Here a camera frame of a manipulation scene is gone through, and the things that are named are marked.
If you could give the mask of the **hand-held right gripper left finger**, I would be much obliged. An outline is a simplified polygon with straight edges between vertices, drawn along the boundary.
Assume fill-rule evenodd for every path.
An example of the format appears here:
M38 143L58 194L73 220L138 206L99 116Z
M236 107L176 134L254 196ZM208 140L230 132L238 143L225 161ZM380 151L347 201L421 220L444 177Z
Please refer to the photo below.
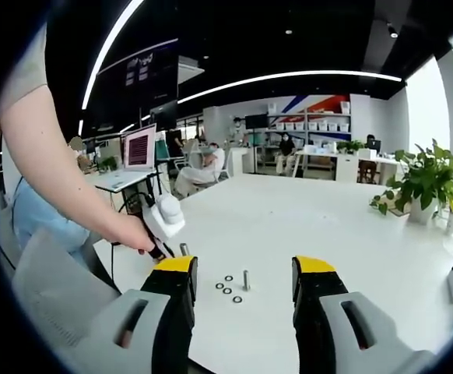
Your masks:
M104 306L72 351L77 373L186 373L198 259L155 265L142 287Z

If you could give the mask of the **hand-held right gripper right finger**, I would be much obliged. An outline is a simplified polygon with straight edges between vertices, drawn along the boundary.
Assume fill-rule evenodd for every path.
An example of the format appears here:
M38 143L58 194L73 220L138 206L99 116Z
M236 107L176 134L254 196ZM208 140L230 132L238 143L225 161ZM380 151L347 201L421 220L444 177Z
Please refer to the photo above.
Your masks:
M335 268L295 256L293 327L301 373L426 373L430 351L414 351L394 320L359 292L350 292Z

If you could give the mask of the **person's left hand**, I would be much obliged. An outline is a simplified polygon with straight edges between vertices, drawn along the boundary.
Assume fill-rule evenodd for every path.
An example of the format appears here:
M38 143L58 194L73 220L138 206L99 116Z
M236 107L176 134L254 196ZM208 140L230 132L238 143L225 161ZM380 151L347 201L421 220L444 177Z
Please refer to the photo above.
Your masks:
M156 246L138 217L122 213L115 213L109 219L107 239L139 253L151 252Z

